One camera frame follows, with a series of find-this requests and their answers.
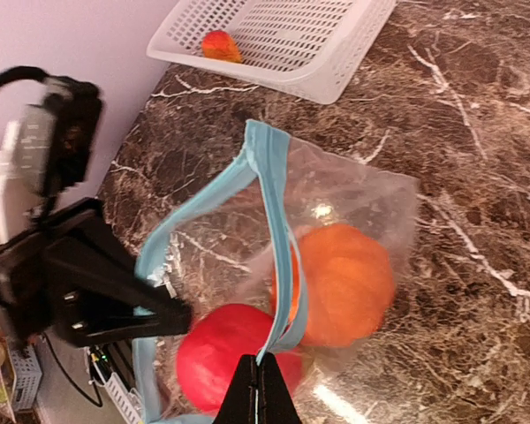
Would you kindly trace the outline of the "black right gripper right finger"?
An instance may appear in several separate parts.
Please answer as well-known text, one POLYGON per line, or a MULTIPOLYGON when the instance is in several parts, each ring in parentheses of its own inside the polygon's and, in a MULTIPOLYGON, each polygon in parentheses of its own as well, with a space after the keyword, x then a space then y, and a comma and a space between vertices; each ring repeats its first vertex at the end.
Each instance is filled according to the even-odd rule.
POLYGON ((300 424, 300 417, 273 353, 266 353, 257 367, 256 422, 300 424))

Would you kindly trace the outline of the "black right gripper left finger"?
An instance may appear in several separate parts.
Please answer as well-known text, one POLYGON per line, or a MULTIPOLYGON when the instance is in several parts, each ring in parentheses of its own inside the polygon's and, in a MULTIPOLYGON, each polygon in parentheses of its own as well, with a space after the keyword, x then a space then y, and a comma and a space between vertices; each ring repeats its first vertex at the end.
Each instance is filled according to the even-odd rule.
POLYGON ((258 366, 254 355, 242 355, 214 424, 257 422, 258 366))

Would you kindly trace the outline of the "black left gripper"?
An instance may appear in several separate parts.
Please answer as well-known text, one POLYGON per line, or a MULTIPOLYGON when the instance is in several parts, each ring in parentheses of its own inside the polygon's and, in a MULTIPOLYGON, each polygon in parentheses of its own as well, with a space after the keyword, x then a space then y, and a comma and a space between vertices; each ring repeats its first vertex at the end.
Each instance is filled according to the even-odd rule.
POLYGON ((134 265, 101 201, 63 208, 0 246, 0 329, 16 349, 48 328, 76 347, 184 335, 192 307, 134 265))

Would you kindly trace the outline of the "pink toy fruit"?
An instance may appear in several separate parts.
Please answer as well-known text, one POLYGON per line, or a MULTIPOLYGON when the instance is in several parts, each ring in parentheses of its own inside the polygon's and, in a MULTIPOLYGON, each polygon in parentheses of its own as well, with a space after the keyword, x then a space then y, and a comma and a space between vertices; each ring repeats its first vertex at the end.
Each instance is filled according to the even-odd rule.
POLYGON ((228 304, 196 322, 176 356, 178 384, 203 413, 221 406, 240 358, 264 345, 273 317, 256 307, 228 304))

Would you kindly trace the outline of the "orange toy pumpkin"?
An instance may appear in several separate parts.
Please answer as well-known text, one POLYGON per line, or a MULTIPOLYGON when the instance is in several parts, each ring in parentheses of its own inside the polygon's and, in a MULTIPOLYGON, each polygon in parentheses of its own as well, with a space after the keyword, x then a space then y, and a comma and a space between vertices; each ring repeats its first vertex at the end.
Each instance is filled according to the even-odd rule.
POLYGON ((301 343, 347 348, 375 333, 396 285, 386 249, 347 223, 296 228, 308 290, 301 343))

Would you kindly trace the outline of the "clear zip bag blue zipper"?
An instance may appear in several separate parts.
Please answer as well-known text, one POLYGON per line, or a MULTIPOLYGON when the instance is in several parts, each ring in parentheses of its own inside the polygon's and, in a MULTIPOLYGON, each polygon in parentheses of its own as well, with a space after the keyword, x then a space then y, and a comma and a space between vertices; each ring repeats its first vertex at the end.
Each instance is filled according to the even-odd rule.
POLYGON ((246 123, 238 155, 166 217, 140 251, 136 272, 192 307, 184 335, 132 343, 146 423, 214 423, 178 384, 178 348, 218 307, 245 304, 273 317, 254 354, 273 353, 300 423, 364 423, 359 386, 344 376, 368 336, 347 348, 304 346, 308 290, 296 237, 300 225, 347 223, 390 257, 396 292, 415 233, 418 183, 328 153, 265 123, 246 123))

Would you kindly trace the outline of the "red toy pepper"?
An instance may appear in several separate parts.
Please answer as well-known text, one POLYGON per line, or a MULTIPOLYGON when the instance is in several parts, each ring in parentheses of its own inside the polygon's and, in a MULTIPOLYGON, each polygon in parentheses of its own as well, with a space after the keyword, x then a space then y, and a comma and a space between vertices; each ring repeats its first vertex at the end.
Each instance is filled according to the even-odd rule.
POLYGON ((206 58, 241 64, 242 55, 233 38, 226 32, 216 30, 204 36, 201 42, 202 54, 206 58))

